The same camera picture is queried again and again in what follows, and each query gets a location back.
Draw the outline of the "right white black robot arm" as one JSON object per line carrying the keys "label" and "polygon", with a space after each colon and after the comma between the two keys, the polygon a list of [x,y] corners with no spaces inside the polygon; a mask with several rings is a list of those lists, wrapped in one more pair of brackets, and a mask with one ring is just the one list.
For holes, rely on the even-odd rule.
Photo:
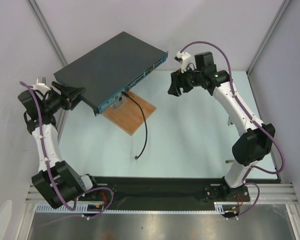
{"label": "right white black robot arm", "polygon": [[177,52],[175,60],[181,68],[170,75],[168,94],[179,97],[194,87],[201,87],[221,104],[229,116],[229,123],[236,127],[239,138],[232,146],[234,162],[222,178],[220,187],[221,197],[232,201],[238,196],[251,168],[270,153],[271,138],[276,130],[271,123],[264,124],[253,114],[231,83],[229,73],[217,70],[210,51],[198,53],[194,59],[195,67],[191,68],[191,55]]}

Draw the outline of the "dark grey network switch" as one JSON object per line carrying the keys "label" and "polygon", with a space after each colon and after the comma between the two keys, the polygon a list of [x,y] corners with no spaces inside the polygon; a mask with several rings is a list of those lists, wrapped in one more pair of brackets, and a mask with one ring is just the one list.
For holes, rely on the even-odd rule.
{"label": "dark grey network switch", "polygon": [[84,88],[80,100],[101,114],[163,64],[168,52],[121,32],[54,73],[64,86]]}

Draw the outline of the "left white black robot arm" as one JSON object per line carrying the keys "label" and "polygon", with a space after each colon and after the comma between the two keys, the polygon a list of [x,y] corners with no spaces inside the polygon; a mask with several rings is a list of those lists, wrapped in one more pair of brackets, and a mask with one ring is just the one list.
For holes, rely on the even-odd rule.
{"label": "left white black robot arm", "polygon": [[36,142],[39,156],[38,173],[31,178],[33,186],[53,209],[64,206],[74,211],[77,206],[70,206],[69,202],[77,202],[82,195],[89,200],[97,199],[100,187],[93,178],[89,174],[79,175],[62,158],[55,118],[60,109],[73,110],[81,101],[85,88],[55,81],[51,87],[43,81],[34,85],[20,84],[26,89],[17,99],[25,107],[23,118],[27,131]]}

